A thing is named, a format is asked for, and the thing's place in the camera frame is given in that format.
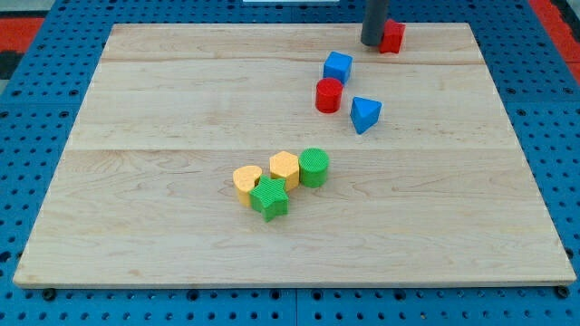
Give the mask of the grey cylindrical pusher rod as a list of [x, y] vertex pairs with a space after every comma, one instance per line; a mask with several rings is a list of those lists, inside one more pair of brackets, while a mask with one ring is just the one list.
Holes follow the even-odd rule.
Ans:
[[362, 20], [361, 42], [366, 46], [378, 46], [382, 41], [383, 26], [390, 0], [366, 0]]

